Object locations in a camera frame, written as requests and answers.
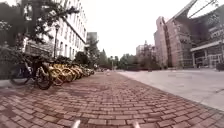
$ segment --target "shrub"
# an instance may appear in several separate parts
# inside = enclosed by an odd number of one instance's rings
[[[224,71],[224,63],[219,63],[216,65],[216,69],[218,71]]]

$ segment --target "sidewalk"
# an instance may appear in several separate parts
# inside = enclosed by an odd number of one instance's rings
[[[224,128],[223,112],[110,72],[62,87],[0,89],[0,128]]]

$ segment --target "white building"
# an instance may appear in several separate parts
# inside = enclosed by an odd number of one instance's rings
[[[84,51],[84,47],[86,44],[86,36],[87,36],[86,15],[81,0],[58,0],[58,1],[62,4],[63,7],[67,9],[73,6],[80,11],[78,14],[73,13],[72,15],[68,15],[67,21],[70,25],[64,22],[62,19],[60,19],[58,23],[60,28],[56,39],[56,46],[57,46],[56,55],[57,56],[62,55],[74,59],[78,51]],[[49,51],[50,54],[52,54],[56,35],[55,28],[52,28],[50,34],[54,36],[54,38],[51,40],[46,39],[47,42],[49,42],[49,44],[46,45],[45,50]],[[27,49],[30,49],[29,51],[32,51],[31,50],[32,48],[30,48],[30,46],[31,45],[26,46],[26,51]]]

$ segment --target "pole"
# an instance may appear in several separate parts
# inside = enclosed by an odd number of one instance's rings
[[[58,36],[58,28],[56,28],[55,42],[54,42],[54,59],[56,59],[56,47],[57,47],[57,36]]]

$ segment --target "lamp post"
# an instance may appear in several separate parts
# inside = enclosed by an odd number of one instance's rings
[[[57,52],[57,50],[56,50],[56,48],[57,48],[57,36],[58,36],[58,30],[59,30],[59,25],[57,24],[56,26],[55,26],[55,29],[56,29],[56,34],[55,34],[55,42],[54,42],[54,59],[56,59],[56,52]]]

